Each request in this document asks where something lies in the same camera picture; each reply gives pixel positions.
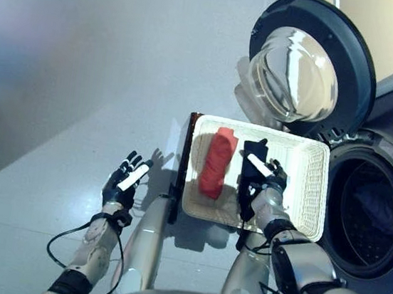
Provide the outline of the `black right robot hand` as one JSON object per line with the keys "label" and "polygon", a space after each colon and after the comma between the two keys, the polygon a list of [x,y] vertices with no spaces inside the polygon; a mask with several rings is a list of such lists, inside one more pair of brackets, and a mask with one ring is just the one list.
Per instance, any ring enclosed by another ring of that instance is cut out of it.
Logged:
{"label": "black right robot hand", "polygon": [[277,159],[272,159],[270,162],[266,163],[262,162],[262,160],[253,153],[249,153],[246,157],[259,175],[263,177],[263,183],[267,187],[276,188],[280,193],[286,190],[288,175]]}

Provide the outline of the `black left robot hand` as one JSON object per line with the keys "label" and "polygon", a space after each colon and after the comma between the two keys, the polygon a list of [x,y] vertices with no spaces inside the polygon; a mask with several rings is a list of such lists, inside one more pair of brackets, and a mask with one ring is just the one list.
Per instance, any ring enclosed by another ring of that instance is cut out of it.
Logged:
{"label": "black left robot hand", "polygon": [[151,159],[144,161],[136,151],[130,152],[103,186],[102,206],[117,203],[129,211],[134,204],[136,189],[152,165]]}

